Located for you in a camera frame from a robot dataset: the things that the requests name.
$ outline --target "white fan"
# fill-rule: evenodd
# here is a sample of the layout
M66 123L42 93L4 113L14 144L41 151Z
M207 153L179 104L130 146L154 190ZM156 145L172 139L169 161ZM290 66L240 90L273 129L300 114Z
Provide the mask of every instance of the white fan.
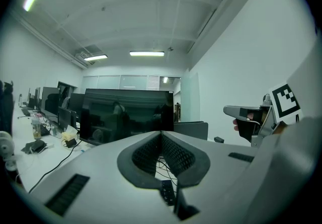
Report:
M0 156L6 163L8 171L17 170L14 154L15 144L10 134L0 131Z

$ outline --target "computer monitor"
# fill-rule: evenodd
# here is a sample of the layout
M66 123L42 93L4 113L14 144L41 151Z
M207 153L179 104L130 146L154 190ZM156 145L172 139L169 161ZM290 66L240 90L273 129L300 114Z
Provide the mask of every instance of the computer monitor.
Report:
M36 105L36 101L31 96L30 96L29 101L28 101L28 107L34 110L35 105Z
M35 90L35 106L36 110L40 111L40 105L39 105L39 97L40 97L40 87L36 88Z
M84 97L85 94L72 93L69 99L68 109L75 111L79 119L81 117Z
M68 125L76 128L76 112L58 107L58 125L63 131Z
M66 131L68 125L71 125L71 112L69 110L58 107L58 125L63 132Z
M59 89L54 87L44 87L42 89L41 112L52 121L57 122L59 102Z
M173 92L86 89L81 116L80 138L92 144L173 131Z

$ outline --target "white desk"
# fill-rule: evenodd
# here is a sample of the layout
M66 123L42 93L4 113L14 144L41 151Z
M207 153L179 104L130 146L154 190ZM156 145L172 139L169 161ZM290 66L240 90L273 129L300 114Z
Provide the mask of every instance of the white desk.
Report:
M21 149L25 147L26 143L33 142L35 139L32 132L31 117L17 119L21 116L24 116L24 114L22 113L21 108L16 104L12 127L13 141L15 143L15 156L18 172L20 174L19 177L26 191L29 192L29 190L39 181L39 179L46 172L55 168L59 162L69 155L70 151L63 147L61 139L47 135L41 139L47 144L54 144L53 148L45 149L40 154L28 155L22 152ZM83 152L81 149L86 151L91 147L92 145L86 142L80 143L80 145L75 148L68 159L66 159L60 165L60 167L82 154Z

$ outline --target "black cable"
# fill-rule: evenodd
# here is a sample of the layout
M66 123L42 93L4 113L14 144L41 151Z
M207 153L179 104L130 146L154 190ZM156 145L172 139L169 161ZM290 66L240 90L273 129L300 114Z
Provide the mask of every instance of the black cable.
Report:
M159 161L159 160L158 160L158 162L159 162L159 167L160 167L160 163L162 163L171 172L171 169L166 164L164 164L162 161Z
M42 116L42 118L43 118L43 121L46 120L45 122L41 123L42 125L44 125L44 124L46 124L48 122L48 119L46 117L44 117L44 116Z
M28 193L31 193L32 192L32 190L34 190L35 189L35 187L40 183L40 181L46 176L46 175L48 175L49 173L51 173L51 172L53 172L55 169L57 169L59 166L60 166L60 164L62 164L62 162L64 161L64 160L66 160L70 155L71 155L71 153L72 153L72 151L74 150L74 148L77 146L77 145L79 145L80 143L81 143L82 141L80 141L78 144L76 144L74 147L73 147L73 149L71 150L71 152L70 152L70 154L65 158L65 159L63 159L55 168L53 168L51 171L48 171L47 173L45 173L40 179L39 179L39 181L36 183L36 185L34 185L31 189L30 189L30 191L28 192Z
M50 136L54 136L54 135L52 135L52 134L49 134ZM54 136L54 137L56 137L56 138L58 138L58 139L61 139L61 137L58 137L58 136Z
M160 168L160 163L162 163L167 169L169 169L170 170L170 168L166 165L166 164L164 164L162 161L159 161L159 159L157 160L158 162L159 162L159 168ZM172 183L175 185L175 186L177 186L176 184L175 184L175 182L173 181L173 180L178 180L178 179L176 179L176 178L172 178L171 176L170 176L170 173L169 173L169 171L166 169L166 171L167 171L167 173L168 173L168 177L170 178L170 180L172 181Z
M168 170L166 170L166 169L163 169L163 168L159 168L159 167L157 167L158 169L161 169L161 170L164 170L164 171L167 171L167 173L169 174L169 171Z
M167 176L165 176L165 175L162 175L160 172L158 172L158 171L156 171L157 173L159 173L161 176L164 176L165 178L170 178L171 179L171 181L172 181L172 183L175 185L175 186L177 186L176 184L175 184L175 182L172 180L172 178L171 177L167 177Z

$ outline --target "office room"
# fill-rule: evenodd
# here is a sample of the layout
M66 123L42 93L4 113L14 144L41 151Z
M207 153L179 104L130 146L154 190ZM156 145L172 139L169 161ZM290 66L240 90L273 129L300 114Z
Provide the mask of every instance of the office room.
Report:
M2 8L2 180L21 216L262 223L312 207L322 147L315 0Z

